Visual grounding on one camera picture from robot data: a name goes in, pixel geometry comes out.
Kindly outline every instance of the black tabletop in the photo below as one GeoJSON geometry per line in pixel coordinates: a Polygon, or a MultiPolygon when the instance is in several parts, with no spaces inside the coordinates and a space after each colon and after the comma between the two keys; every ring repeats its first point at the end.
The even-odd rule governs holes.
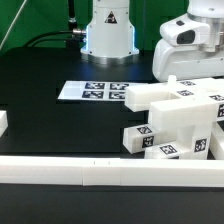
{"type": "MultiPolygon", "coordinates": [[[[0,154],[132,157],[125,127],[144,124],[123,102],[58,101],[66,80],[155,82],[152,52],[102,66],[65,49],[16,48],[0,58],[0,110],[9,127],[0,154]]],[[[140,153],[134,158],[143,157],[140,153]]],[[[194,224],[223,222],[223,189],[0,184],[4,224],[194,224]]]]}
{"type": "Polygon", "coordinates": [[[136,63],[105,66],[81,60],[78,51],[10,50],[0,58],[0,109],[7,110],[9,123],[0,138],[0,154],[129,156],[122,145],[123,129],[146,123],[147,112],[133,113],[124,102],[57,97],[66,80],[155,82],[152,57],[147,52],[136,63]]]}

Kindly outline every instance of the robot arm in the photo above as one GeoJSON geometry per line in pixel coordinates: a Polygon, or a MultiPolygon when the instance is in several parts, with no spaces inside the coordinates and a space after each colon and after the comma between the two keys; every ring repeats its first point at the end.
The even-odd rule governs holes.
{"type": "Polygon", "coordinates": [[[93,0],[93,18],[86,29],[86,46],[81,50],[84,59],[121,64],[139,54],[134,47],[129,4],[129,0],[93,0]]]}
{"type": "Polygon", "coordinates": [[[153,73],[159,81],[224,75],[224,1],[190,0],[187,14],[163,24],[153,73]]]}

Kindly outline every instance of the black cable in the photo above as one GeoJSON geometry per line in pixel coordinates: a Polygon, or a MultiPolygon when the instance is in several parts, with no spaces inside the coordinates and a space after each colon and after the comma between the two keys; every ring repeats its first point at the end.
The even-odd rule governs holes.
{"type": "Polygon", "coordinates": [[[54,31],[54,32],[49,32],[49,33],[43,33],[43,34],[36,36],[36,37],[32,38],[31,40],[29,40],[27,43],[25,43],[23,45],[23,47],[29,47],[30,44],[32,44],[36,40],[39,40],[43,37],[62,35],[62,34],[72,34],[72,33],[73,33],[72,31],[54,31]]]}
{"type": "Polygon", "coordinates": [[[68,27],[69,30],[73,30],[78,27],[76,18],[75,18],[75,3],[74,0],[68,0],[68,27]]]}
{"type": "Polygon", "coordinates": [[[45,41],[76,41],[83,42],[83,38],[51,38],[51,39],[41,39],[34,42],[30,47],[35,47],[37,44],[45,42],[45,41]]]}
{"type": "Polygon", "coordinates": [[[46,42],[46,41],[67,41],[67,40],[72,40],[72,38],[61,38],[61,39],[56,39],[56,38],[52,38],[52,39],[42,39],[42,40],[38,40],[35,43],[33,43],[31,45],[31,47],[35,47],[37,44],[42,43],[42,42],[46,42]]]}

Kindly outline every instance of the cable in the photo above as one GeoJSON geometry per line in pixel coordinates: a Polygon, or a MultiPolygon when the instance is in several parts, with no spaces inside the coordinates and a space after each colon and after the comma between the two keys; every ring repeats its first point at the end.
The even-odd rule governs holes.
{"type": "Polygon", "coordinates": [[[36,37],[32,38],[27,43],[25,43],[23,45],[23,47],[28,47],[30,44],[32,44],[36,40],[39,40],[39,39],[41,39],[43,37],[49,37],[49,36],[55,36],[55,35],[62,35],[62,34],[72,34],[72,33],[73,33],[72,31],[54,31],[54,32],[44,33],[44,34],[41,34],[39,36],[36,36],[36,37]]]}
{"type": "Polygon", "coordinates": [[[77,20],[75,17],[75,3],[74,0],[68,0],[68,27],[69,30],[78,27],[77,20]]]}
{"type": "Polygon", "coordinates": [[[56,39],[56,38],[52,38],[52,39],[42,39],[42,40],[39,40],[39,41],[36,41],[35,43],[33,43],[31,45],[31,47],[35,47],[37,44],[39,43],[42,43],[42,42],[45,42],[45,41],[67,41],[67,40],[72,40],[71,38],[61,38],[61,39],[56,39]]]}
{"type": "Polygon", "coordinates": [[[7,31],[7,33],[6,33],[6,35],[5,35],[5,37],[4,37],[3,40],[2,40],[2,43],[1,43],[1,45],[0,45],[0,50],[3,48],[5,42],[6,42],[7,38],[8,38],[8,36],[9,36],[9,34],[10,34],[12,28],[13,28],[13,26],[15,25],[15,23],[16,23],[17,19],[19,18],[21,12],[23,11],[23,9],[24,9],[24,7],[25,7],[27,1],[28,1],[28,0],[24,0],[24,2],[23,2],[23,4],[21,5],[19,11],[17,12],[15,18],[13,19],[13,21],[12,21],[12,23],[11,23],[11,25],[10,25],[10,27],[9,27],[9,29],[8,29],[8,31],[7,31]]]}

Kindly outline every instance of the white foam block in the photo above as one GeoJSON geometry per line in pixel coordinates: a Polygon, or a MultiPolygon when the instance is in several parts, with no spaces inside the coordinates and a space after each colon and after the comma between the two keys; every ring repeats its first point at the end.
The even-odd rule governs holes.
{"type": "Polygon", "coordinates": [[[120,186],[120,159],[94,159],[83,167],[83,185],[120,186]]]}
{"type": "Polygon", "coordinates": [[[179,82],[186,86],[190,91],[193,91],[195,95],[206,95],[214,94],[223,91],[224,79],[193,79],[193,80],[182,80],[179,82]]]}
{"type": "Polygon", "coordinates": [[[216,103],[216,121],[224,121],[224,92],[206,94],[207,98],[216,103]]]}
{"type": "Polygon", "coordinates": [[[209,147],[216,160],[224,160],[224,132],[218,123],[213,124],[209,147]]]}
{"type": "Polygon", "coordinates": [[[145,150],[145,159],[191,159],[206,160],[208,156],[209,139],[195,140],[193,147],[186,147],[174,141],[152,146],[145,150]]]}
{"type": "Polygon", "coordinates": [[[6,111],[0,111],[0,137],[8,127],[6,111]]]}
{"type": "Polygon", "coordinates": [[[0,156],[0,183],[82,185],[86,159],[0,156]]]}
{"type": "Polygon", "coordinates": [[[181,99],[151,103],[152,126],[166,130],[191,125],[203,125],[216,120],[216,104],[206,98],[183,101],[181,99]]]}
{"type": "Polygon", "coordinates": [[[212,160],[125,160],[122,186],[223,187],[224,163],[212,160]]]}
{"type": "Polygon", "coordinates": [[[145,150],[145,159],[187,159],[191,150],[176,141],[152,146],[145,150]]]}
{"type": "Polygon", "coordinates": [[[206,148],[208,148],[211,132],[212,123],[181,127],[178,129],[177,141],[180,144],[194,150],[196,142],[204,139],[206,141],[206,148]]]}
{"type": "Polygon", "coordinates": [[[142,152],[152,145],[176,140],[176,130],[158,132],[149,124],[124,129],[123,145],[133,153],[142,152]]]}
{"type": "Polygon", "coordinates": [[[149,110],[151,102],[169,99],[169,88],[164,83],[126,88],[125,105],[132,111],[149,110]]]}
{"type": "Polygon", "coordinates": [[[194,90],[184,86],[178,86],[170,90],[170,99],[180,99],[188,100],[188,98],[195,98],[194,90]]]}

